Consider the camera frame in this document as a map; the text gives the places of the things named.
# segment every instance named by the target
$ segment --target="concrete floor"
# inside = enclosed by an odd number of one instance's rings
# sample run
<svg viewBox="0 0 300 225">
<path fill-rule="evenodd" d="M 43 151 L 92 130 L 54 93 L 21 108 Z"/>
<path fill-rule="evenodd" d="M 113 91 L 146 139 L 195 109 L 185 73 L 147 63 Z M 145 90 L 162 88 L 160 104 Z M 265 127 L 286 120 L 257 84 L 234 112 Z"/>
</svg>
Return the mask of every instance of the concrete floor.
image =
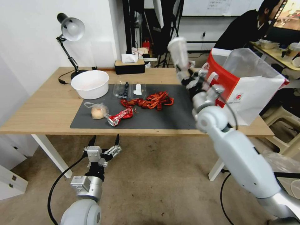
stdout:
<svg viewBox="0 0 300 225">
<path fill-rule="evenodd" d="M 68 165 L 80 158 L 91 136 L 48 136 Z M 115 137 L 97 137 L 109 148 Z M 258 149 L 264 146 L 252 139 Z M 121 137 L 123 151 L 109 162 L 100 201 L 102 224 L 228 224 L 220 206 L 225 174 L 215 181 L 207 174 L 217 160 L 206 137 Z M 88 159 L 73 169 L 84 175 Z M 25 194 L 0 201 L 1 224 L 51 224 L 49 190 L 60 174 L 38 148 L 13 171 L 29 181 Z M 61 179 L 52 196 L 57 221 L 76 201 L 70 179 Z M 230 177 L 224 187 L 224 207 L 235 224 L 264 224 L 272 218 L 255 197 Z"/>
</svg>

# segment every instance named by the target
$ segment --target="person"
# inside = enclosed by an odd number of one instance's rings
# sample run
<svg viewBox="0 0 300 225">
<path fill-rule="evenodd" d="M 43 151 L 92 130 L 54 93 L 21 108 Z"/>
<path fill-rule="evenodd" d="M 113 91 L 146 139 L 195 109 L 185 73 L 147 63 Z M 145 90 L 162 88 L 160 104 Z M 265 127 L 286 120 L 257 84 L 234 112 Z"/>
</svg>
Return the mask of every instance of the person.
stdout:
<svg viewBox="0 0 300 225">
<path fill-rule="evenodd" d="M 249 41 L 258 41 L 267 31 L 283 0 L 264 0 L 258 11 L 250 10 L 236 18 L 225 30 L 214 48 L 243 48 Z"/>
</svg>

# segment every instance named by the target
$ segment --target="crushed soda can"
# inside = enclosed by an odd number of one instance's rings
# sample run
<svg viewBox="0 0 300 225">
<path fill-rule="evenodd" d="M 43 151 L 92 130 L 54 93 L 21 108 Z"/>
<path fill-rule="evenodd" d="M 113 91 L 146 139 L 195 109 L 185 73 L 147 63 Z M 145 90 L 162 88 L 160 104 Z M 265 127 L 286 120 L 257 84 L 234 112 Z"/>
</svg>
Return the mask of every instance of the crushed soda can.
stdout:
<svg viewBox="0 0 300 225">
<path fill-rule="evenodd" d="M 117 115 L 114 116 L 108 116 L 107 117 L 107 121 L 110 125 L 112 125 L 113 127 L 116 127 L 117 125 L 119 125 L 121 119 L 128 119 L 131 118 L 133 116 L 133 109 L 132 108 L 127 108 L 121 112 L 119 112 Z"/>
</svg>

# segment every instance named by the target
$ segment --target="monitor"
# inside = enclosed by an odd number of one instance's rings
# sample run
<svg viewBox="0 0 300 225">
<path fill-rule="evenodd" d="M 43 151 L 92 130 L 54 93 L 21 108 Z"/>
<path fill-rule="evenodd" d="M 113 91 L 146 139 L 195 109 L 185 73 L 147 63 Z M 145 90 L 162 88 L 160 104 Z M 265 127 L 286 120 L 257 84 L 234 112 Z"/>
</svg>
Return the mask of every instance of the monitor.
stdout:
<svg viewBox="0 0 300 225">
<path fill-rule="evenodd" d="M 287 45 L 300 41 L 300 0 L 282 2 L 263 39 Z"/>
</svg>

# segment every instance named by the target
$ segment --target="lamp arm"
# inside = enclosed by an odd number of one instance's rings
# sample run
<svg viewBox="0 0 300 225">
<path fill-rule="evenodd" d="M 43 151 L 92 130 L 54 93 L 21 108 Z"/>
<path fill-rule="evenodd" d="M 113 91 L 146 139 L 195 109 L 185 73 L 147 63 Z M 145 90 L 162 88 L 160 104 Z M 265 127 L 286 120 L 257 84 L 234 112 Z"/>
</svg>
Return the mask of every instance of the lamp arm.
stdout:
<svg viewBox="0 0 300 225">
<path fill-rule="evenodd" d="M 63 42 L 66 40 L 63 35 L 61 34 L 59 37 L 56 38 L 56 40 L 60 43 L 62 49 L 64 50 L 64 52 L 66 53 L 66 55 L 68 56 L 69 61 L 71 62 L 71 64 L 74 66 L 75 71 L 77 73 L 79 73 L 79 69 L 78 69 L 78 64 L 77 62 L 69 55 L 69 53 L 67 52 L 67 50 L 65 49 Z"/>
</svg>

